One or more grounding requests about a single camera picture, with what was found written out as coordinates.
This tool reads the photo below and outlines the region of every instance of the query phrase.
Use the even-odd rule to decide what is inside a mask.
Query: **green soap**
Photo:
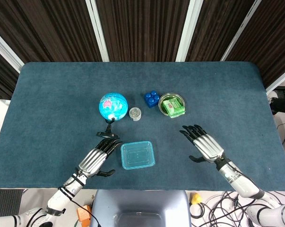
[[[182,106],[176,98],[164,100],[163,107],[171,118],[185,114],[184,106]]]

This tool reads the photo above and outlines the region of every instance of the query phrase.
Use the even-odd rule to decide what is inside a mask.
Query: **metal bowl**
[[[159,106],[159,110],[166,116],[168,116],[167,112],[164,110],[163,108],[163,101],[171,99],[171,98],[176,98],[178,100],[178,102],[185,107],[185,102],[184,99],[176,94],[176,93],[166,93],[163,96],[160,97],[159,102],[158,102],[158,106]]]

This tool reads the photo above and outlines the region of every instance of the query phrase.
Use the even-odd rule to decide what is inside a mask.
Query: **brown curtain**
[[[186,61],[219,61],[254,0],[204,0]]]
[[[189,0],[96,0],[110,61],[175,61]]]
[[[0,36],[23,62],[101,61],[85,0],[0,0]]]
[[[18,73],[0,55],[0,99],[11,99]]]
[[[260,3],[226,60],[255,63],[265,87],[285,72],[285,0]]]

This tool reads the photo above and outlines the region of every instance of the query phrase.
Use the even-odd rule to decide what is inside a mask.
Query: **orange object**
[[[83,206],[83,208],[85,208],[89,212],[91,212],[90,206],[86,205],[86,206]],[[77,208],[77,216],[78,216],[78,220],[81,222],[82,227],[89,227],[90,226],[91,215],[87,211],[85,211],[84,209],[79,207],[79,208]]]

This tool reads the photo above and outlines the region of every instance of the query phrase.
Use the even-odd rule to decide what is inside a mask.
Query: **blue lego brick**
[[[148,107],[153,107],[158,104],[160,96],[157,94],[156,91],[151,91],[150,93],[146,93],[144,95],[144,100],[147,103]]]

